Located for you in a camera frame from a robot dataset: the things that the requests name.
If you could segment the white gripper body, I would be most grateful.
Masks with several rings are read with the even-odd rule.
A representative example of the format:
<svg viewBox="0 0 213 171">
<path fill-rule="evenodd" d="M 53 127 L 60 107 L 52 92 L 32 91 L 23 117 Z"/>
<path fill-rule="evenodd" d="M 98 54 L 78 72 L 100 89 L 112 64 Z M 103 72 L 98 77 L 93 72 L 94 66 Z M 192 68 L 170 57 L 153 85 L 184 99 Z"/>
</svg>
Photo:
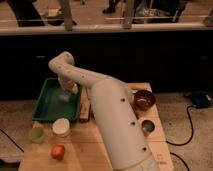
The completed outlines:
<svg viewBox="0 0 213 171">
<path fill-rule="evenodd" d="M 74 95 L 78 94 L 78 85 L 74 81 L 62 77 L 59 77 L 58 81 L 63 90 L 68 90 Z"/>
</svg>

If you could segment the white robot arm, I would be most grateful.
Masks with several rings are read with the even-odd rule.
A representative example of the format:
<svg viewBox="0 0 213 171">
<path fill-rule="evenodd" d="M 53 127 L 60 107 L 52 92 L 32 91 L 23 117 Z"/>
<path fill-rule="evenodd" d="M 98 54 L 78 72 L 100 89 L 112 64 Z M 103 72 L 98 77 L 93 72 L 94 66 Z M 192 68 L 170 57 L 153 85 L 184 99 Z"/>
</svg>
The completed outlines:
<svg viewBox="0 0 213 171">
<path fill-rule="evenodd" d="M 160 171 L 131 106 L 133 93 L 123 81 L 75 66 L 62 52 L 49 68 L 89 89 L 89 99 L 113 171 Z"/>
</svg>

